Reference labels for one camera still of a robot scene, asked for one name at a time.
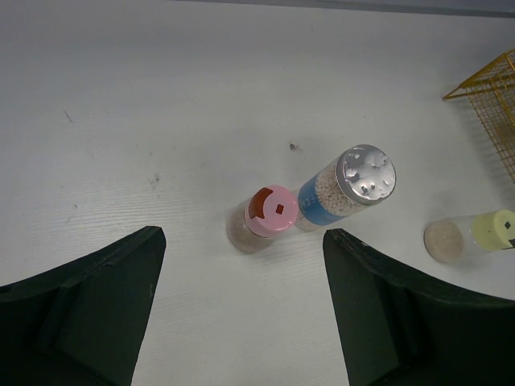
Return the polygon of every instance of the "gold metal basket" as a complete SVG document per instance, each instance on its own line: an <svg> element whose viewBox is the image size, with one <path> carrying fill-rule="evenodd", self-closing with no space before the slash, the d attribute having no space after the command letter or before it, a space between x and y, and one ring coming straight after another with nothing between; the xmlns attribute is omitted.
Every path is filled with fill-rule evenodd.
<svg viewBox="0 0 515 386"><path fill-rule="evenodd" d="M515 50L499 56L443 99L465 95L515 182Z"/></svg>

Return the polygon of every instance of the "tabletop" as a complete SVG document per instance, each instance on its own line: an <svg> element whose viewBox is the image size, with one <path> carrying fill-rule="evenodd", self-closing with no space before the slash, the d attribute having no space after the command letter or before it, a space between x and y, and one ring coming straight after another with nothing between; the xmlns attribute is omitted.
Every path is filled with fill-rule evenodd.
<svg viewBox="0 0 515 386"><path fill-rule="evenodd" d="M0 285L158 225L167 252L134 385L345 384L323 231L242 255L227 215L369 143L391 157L397 188L335 226L515 299L512 253L446 266L422 242L440 217L513 209L471 107L441 96L512 48L514 32L501 18L11 2L0 14Z"/></svg>

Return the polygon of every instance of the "bottle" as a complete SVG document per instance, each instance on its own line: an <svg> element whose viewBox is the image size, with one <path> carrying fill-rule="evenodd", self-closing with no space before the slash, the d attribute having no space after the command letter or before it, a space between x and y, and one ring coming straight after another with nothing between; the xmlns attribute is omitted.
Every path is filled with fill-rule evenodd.
<svg viewBox="0 0 515 386"><path fill-rule="evenodd" d="M358 145L306 182L299 190L296 225L312 231L387 199L397 176L388 156L371 145Z"/></svg>
<svg viewBox="0 0 515 386"><path fill-rule="evenodd" d="M298 213L297 199L285 187L263 187L233 210L226 225L227 235L240 251L255 253L291 228Z"/></svg>
<svg viewBox="0 0 515 386"><path fill-rule="evenodd" d="M443 263L515 248L515 213L500 210L435 221L424 231L424 244Z"/></svg>

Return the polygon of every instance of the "pink lid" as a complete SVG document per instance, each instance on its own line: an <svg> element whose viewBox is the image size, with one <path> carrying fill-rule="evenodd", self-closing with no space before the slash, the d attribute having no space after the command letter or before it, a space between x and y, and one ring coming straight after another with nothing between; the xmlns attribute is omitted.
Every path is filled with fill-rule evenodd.
<svg viewBox="0 0 515 386"><path fill-rule="evenodd" d="M256 193L245 208L245 224L261 237L274 237L297 220L297 198L285 187L270 185Z"/></svg>

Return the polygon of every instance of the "yellow lid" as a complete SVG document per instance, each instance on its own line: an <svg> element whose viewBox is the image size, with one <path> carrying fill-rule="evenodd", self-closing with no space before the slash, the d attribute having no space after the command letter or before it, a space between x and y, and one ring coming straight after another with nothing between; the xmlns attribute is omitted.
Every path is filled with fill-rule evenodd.
<svg viewBox="0 0 515 386"><path fill-rule="evenodd" d="M476 216L472 237L487 251L515 248L515 213L503 209Z"/></svg>

